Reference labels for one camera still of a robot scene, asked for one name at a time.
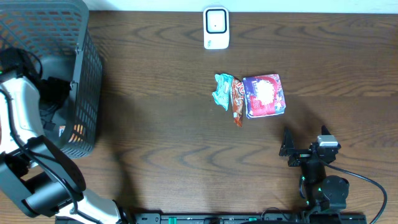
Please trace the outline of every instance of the candy wrapper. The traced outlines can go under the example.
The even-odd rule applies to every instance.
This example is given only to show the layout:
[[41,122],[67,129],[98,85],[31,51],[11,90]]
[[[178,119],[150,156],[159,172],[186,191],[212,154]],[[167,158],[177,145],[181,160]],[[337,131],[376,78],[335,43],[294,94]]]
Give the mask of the candy wrapper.
[[243,85],[249,119],[285,112],[285,96],[278,74],[243,78]]
[[228,74],[216,74],[215,78],[217,81],[217,90],[213,92],[213,98],[216,101],[217,105],[223,106],[227,111],[229,103],[229,93],[231,91],[232,79],[234,77]]
[[231,101],[232,101],[232,113],[234,116],[234,122],[242,128],[243,119],[243,100],[244,100],[244,87],[243,83],[238,79],[234,78],[232,81],[231,88]]

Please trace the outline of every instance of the white plug-in device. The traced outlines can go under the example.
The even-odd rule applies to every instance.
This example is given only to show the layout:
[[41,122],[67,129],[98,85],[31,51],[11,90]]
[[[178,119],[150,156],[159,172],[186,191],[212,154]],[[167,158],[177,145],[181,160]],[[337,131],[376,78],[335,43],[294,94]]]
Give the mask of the white plug-in device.
[[229,45],[229,15],[224,7],[203,11],[203,33],[206,49],[225,49]]

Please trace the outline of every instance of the wooden table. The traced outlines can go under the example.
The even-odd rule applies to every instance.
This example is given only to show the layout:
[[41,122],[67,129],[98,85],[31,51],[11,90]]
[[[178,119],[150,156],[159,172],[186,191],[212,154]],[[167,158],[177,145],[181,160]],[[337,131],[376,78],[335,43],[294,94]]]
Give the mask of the wooden table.
[[[163,212],[261,212],[305,205],[300,169],[279,157],[284,126],[306,147],[326,124],[343,146],[333,163],[382,184],[380,223],[398,219],[398,16],[231,13],[226,50],[205,50],[201,13],[91,12],[104,60],[98,142],[75,160],[89,188]],[[284,115],[233,123],[216,106],[215,73],[278,73]],[[381,191],[350,182],[346,211],[370,222]],[[29,219],[0,194],[1,223]]]

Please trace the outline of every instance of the black wire basket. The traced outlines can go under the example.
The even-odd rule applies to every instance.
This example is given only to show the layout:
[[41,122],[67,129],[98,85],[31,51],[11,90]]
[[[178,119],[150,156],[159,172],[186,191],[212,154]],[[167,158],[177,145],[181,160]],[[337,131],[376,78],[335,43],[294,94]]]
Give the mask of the black wire basket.
[[70,83],[69,96],[54,113],[40,111],[45,135],[68,157],[91,154],[102,82],[102,64],[87,30],[81,0],[0,0],[0,51],[9,47],[36,55],[43,79]]

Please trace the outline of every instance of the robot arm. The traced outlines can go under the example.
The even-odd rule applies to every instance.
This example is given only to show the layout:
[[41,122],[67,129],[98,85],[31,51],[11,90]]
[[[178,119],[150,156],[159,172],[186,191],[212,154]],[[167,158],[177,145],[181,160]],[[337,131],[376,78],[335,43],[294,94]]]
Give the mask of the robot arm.
[[[86,189],[75,163],[44,137],[39,113],[41,77],[27,52],[9,49],[0,56],[5,68],[0,71],[2,191],[29,217],[56,215],[82,223],[127,223],[121,218],[121,208]],[[22,180],[35,165],[44,172]]]
[[[12,78],[0,84],[0,90],[7,95],[0,95],[0,153],[8,154],[19,148],[10,135],[9,115],[12,116],[15,132],[21,143],[26,144],[28,139],[44,134],[39,115],[40,95],[34,84],[26,77]],[[11,99],[10,107],[6,97]]]

